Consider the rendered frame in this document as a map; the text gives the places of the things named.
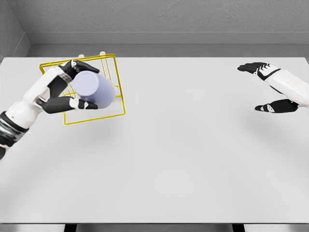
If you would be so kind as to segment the lavender cup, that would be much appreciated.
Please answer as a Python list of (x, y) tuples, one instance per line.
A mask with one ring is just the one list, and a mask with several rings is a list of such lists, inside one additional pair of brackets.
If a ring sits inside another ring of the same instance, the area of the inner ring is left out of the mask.
[(82, 100), (95, 103), (99, 109), (110, 106), (115, 99), (113, 84), (99, 73), (82, 71), (75, 76), (72, 85)]

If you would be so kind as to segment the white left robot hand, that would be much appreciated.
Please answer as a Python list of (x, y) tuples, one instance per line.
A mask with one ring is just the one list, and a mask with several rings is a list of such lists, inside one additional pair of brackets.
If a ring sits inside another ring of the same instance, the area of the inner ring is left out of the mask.
[(23, 100), (38, 106), (48, 114), (73, 109), (98, 109), (95, 103), (70, 96), (60, 96), (68, 84), (74, 80), (75, 76), (82, 71), (99, 73), (99, 69), (73, 59), (64, 64), (53, 66), (27, 91)]

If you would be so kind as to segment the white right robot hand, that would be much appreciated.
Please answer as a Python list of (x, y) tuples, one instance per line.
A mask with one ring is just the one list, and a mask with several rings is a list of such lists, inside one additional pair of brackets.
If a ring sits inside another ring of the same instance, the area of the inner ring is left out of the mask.
[(240, 65), (238, 70), (259, 77), (269, 86), (284, 95), (286, 99), (276, 100), (254, 109), (272, 114), (295, 112), (300, 107), (309, 109), (309, 84), (288, 70), (264, 62), (253, 62)]

